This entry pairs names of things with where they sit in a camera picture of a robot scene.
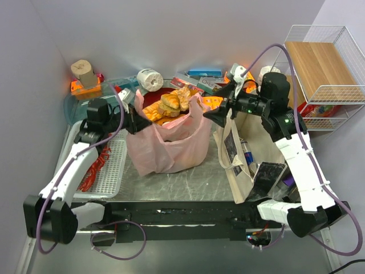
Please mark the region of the pink plastic grocery bag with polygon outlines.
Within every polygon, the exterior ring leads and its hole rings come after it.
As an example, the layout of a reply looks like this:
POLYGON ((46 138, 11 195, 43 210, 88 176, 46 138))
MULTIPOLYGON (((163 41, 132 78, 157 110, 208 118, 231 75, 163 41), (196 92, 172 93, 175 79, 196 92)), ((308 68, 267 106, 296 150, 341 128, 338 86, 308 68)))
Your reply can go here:
POLYGON ((200 165, 209 148, 212 121, 203 116, 208 110, 200 94, 195 94, 186 115, 128 133, 127 152, 138 174, 174 173, 200 165))

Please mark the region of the Red Bull can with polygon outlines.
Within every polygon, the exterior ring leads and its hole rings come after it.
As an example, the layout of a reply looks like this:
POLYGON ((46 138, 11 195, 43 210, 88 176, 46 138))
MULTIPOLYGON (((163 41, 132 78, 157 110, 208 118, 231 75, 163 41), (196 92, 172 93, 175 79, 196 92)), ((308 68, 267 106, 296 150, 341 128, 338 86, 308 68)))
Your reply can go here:
POLYGON ((247 162, 247 165, 251 165, 254 162, 254 158, 251 151, 245 152, 245 159, 247 162))

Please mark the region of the beige canvas tote bag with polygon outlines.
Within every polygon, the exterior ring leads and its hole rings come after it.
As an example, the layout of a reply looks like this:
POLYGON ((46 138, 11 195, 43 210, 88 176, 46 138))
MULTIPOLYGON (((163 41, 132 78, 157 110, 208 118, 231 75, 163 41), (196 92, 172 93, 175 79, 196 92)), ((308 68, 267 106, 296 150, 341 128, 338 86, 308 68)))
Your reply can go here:
POLYGON ((278 168, 274 180, 283 173, 287 165, 285 159, 261 124, 259 116, 239 113, 231 118, 226 116, 226 124, 217 126, 213 137, 218 148, 218 160, 225 170, 234 202, 241 204, 248 198, 266 197, 269 190, 259 193, 259 180, 269 169, 278 168))

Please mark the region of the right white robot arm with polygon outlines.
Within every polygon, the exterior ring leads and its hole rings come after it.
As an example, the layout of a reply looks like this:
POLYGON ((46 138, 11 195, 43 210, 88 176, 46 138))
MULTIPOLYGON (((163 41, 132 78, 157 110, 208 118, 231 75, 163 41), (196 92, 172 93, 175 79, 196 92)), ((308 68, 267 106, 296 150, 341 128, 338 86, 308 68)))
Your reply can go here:
POLYGON ((279 72, 266 73, 256 95, 243 91, 245 83, 238 76, 219 88, 214 96, 222 98, 222 102, 204 113, 204 117, 225 127, 228 115, 235 118, 238 112, 244 112, 259 116, 263 128, 283 155, 301 202, 267 200, 257 206, 261 218, 286 224, 298 237, 305 237, 350 214, 349 205, 334 194, 318 165, 302 117, 288 105, 287 77, 279 72))

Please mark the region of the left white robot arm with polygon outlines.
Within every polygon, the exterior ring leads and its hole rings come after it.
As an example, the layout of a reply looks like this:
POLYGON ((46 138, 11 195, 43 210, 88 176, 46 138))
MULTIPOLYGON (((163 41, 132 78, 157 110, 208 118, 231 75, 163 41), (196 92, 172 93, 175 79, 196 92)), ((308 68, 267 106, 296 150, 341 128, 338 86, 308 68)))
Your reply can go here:
POLYGON ((87 116, 79 126, 71 151, 52 181, 38 195, 29 195, 23 202, 27 235, 37 241, 68 244, 77 230, 92 224, 107 224, 112 208, 106 202, 92 200, 72 208, 79 184, 107 143, 126 129, 135 134, 151 125, 131 106, 119 105, 115 113, 102 98, 88 103, 87 116))

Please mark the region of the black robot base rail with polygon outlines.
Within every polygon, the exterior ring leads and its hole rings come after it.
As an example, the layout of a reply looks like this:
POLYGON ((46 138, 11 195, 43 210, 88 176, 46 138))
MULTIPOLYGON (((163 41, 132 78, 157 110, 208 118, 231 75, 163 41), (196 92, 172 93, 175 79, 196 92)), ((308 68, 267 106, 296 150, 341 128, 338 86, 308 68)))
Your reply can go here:
POLYGON ((112 215, 104 224, 85 231, 114 232, 117 243, 136 240, 244 241, 248 231, 280 229, 274 221, 262 220, 255 202, 110 202, 112 215))

